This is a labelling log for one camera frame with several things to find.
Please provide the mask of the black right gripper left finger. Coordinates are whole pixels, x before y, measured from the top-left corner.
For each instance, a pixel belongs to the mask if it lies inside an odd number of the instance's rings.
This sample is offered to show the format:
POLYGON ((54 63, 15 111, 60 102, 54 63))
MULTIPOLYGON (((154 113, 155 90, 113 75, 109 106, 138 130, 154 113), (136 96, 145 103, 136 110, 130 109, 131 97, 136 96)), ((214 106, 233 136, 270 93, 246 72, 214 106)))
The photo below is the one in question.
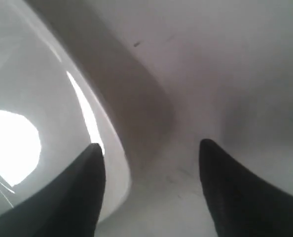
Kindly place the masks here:
POLYGON ((0 216, 0 237, 92 237, 104 193, 102 149, 90 144, 45 188, 0 216))

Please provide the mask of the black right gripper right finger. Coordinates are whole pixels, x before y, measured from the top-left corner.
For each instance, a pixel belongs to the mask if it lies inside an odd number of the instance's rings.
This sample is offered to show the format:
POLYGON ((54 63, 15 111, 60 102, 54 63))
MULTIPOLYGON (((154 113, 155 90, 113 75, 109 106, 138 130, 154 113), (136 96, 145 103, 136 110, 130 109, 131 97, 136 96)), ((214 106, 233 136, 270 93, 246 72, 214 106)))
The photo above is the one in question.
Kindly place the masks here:
POLYGON ((219 237, 293 237, 293 196, 211 139, 199 144, 199 177, 219 237))

